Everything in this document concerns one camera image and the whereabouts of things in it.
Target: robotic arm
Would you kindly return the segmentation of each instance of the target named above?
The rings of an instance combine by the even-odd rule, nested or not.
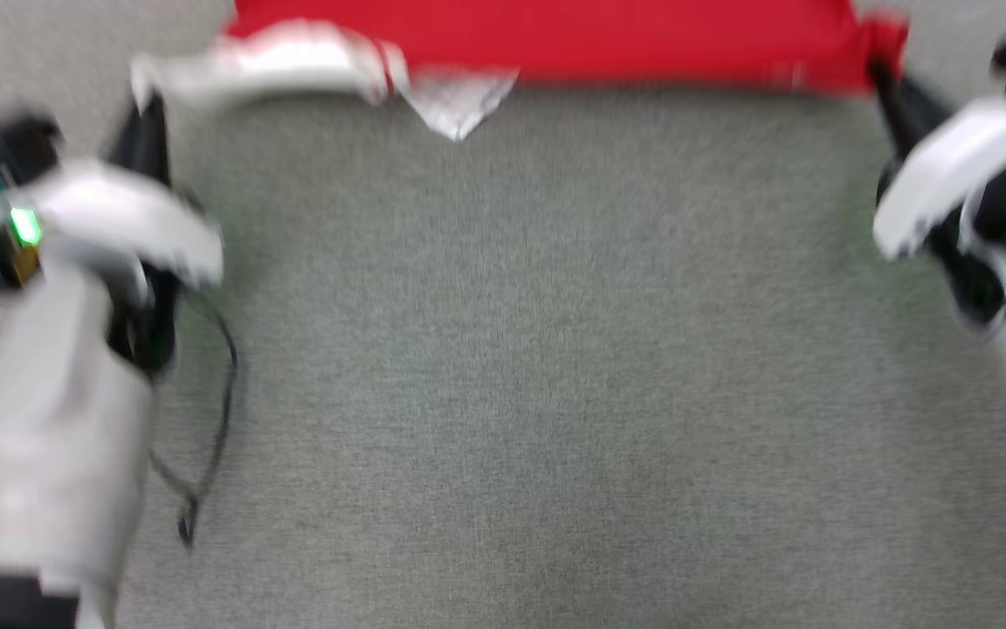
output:
[[[994,61],[1006,70],[1006,43]],[[908,76],[873,76],[898,152],[881,183],[875,242],[887,259],[938,259],[963,321],[1006,375],[1006,93],[954,116]]]
[[[0,127],[0,628],[104,628],[179,295],[220,281],[222,240],[169,189],[160,99],[107,161],[56,163],[48,128]]]

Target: wire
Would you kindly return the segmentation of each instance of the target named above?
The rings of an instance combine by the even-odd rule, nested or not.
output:
[[[228,433],[231,430],[231,399],[235,392],[235,378],[239,374],[239,350],[235,349],[235,339],[231,337],[227,322],[223,319],[220,311],[212,306],[211,302],[208,302],[203,295],[190,294],[188,297],[191,298],[191,303],[199,308],[201,314],[206,315],[219,328],[223,340],[227,342],[230,354],[227,377],[223,381],[220,423],[215,430],[215,437],[212,439],[212,454],[211,458],[208,458],[208,468],[204,470],[200,480],[196,483],[184,480],[172,468],[165,465],[155,450],[150,450],[150,465],[155,469],[157,475],[160,475],[161,479],[165,481],[165,485],[184,498],[185,505],[181,510],[180,519],[176,522],[176,532],[181,537],[181,542],[191,548],[193,541],[195,541],[196,517],[200,514],[200,504],[204,498],[208,497],[208,491],[211,490],[212,483],[215,482],[215,473],[219,470],[220,461],[223,459],[223,447],[226,446]]]

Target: green light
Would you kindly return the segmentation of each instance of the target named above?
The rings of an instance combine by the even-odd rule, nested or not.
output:
[[[32,209],[13,208],[10,211],[10,223],[15,229],[17,242],[23,246],[35,247],[41,242],[41,223]]]

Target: cable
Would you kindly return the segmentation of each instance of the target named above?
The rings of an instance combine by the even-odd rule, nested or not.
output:
[[[179,493],[184,498],[185,505],[181,511],[180,519],[176,522],[176,532],[181,537],[181,542],[187,548],[191,548],[193,541],[195,541],[196,516],[200,513],[200,504],[208,496],[212,482],[215,482],[215,473],[219,470],[220,461],[223,459],[223,446],[226,445],[228,433],[231,430],[231,399],[232,394],[235,392],[235,378],[239,374],[239,350],[235,349],[235,339],[231,337],[227,322],[223,319],[220,311],[215,309],[215,306],[212,306],[211,302],[208,302],[203,295],[188,294],[188,297],[200,309],[201,314],[206,315],[219,328],[220,334],[223,335],[223,340],[227,342],[228,353],[230,354],[227,378],[223,381],[223,403],[220,412],[220,423],[219,427],[215,430],[215,437],[212,439],[212,454],[211,458],[208,459],[208,468],[204,470],[200,481],[193,485],[192,482],[179,477],[175,471],[165,465],[165,462],[161,460],[161,457],[157,455],[155,450],[150,450],[150,465],[155,469],[157,475],[160,475],[161,479],[165,481],[165,485],[168,485],[170,489],[175,491],[175,493]]]

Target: red garment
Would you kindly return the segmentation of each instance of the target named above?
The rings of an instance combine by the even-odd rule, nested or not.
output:
[[[866,64],[901,67],[900,16],[850,0],[235,0],[227,35],[330,21],[427,66],[519,69],[526,83],[723,83],[870,91]]]

